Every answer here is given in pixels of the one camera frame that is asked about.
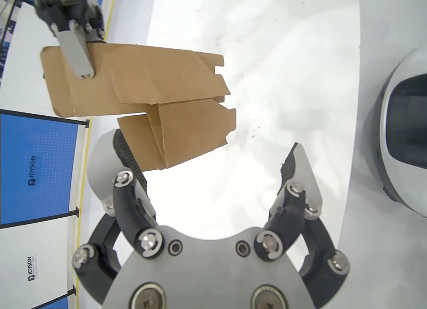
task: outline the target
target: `brown cardboard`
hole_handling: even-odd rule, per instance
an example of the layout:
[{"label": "brown cardboard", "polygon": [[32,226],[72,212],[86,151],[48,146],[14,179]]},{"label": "brown cardboard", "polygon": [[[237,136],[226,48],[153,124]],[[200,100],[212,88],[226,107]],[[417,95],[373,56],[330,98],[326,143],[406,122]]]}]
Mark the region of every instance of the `brown cardboard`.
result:
[{"label": "brown cardboard", "polygon": [[96,75],[76,77],[59,47],[41,52],[55,113],[62,117],[116,115],[142,171],[164,169],[227,143],[236,110],[216,66],[221,55],[139,45],[87,45]]}]

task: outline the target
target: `cardboard flap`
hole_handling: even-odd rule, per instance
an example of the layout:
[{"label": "cardboard flap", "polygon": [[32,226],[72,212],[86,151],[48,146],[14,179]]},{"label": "cardboard flap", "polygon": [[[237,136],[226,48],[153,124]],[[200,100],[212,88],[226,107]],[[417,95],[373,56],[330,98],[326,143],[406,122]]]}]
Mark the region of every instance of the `cardboard flap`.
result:
[{"label": "cardboard flap", "polygon": [[75,116],[61,50],[59,47],[45,47],[41,50],[40,57],[53,111],[59,117]]},{"label": "cardboard flap", "polygon": [[157,148],[159,149],[162,160],[166,165],[164,159],[163,132],[160,122],[159,107],[158,105],[145,105],[145,112],[147,113],[148,121],[150,122],[151,130],[157,143]]},{"label": "cardboard flap", "polygon": [[[101,45],[104,52],[107,51],[105,45],[110,46]],[[102,69],[108,70],[122,103],[163,104],[229,95],[224,78],[213,74],[200,56],[209,65],[223,63],[219,55],[122,45],[103,56]]]},{"label": "cardboard flap", "polygon": [[159,105],[166,167],[216,149],[236,129],[236,109],[213,99]]},{"label": "cardboard flap", "polygon": [[220,54],[195,52],[197,56],[205,63],[212,73],[215,74],[215,67],[224,66],[224,57]]},{"label": "cardboard flap", "polygon": [[87,44],[96,74],[86,79],[74,75],[60,47],[44,48],[41,62],[54,111],[61,117],[143,112],[143,105],[119,103],[105,67],[108,51],[121,46],[124,45]]},{"label": "cardboard flap", "polygon": [[143,172],[166,167],[147,115],[130,115],[121,117],[117,121],[138,166]]}]

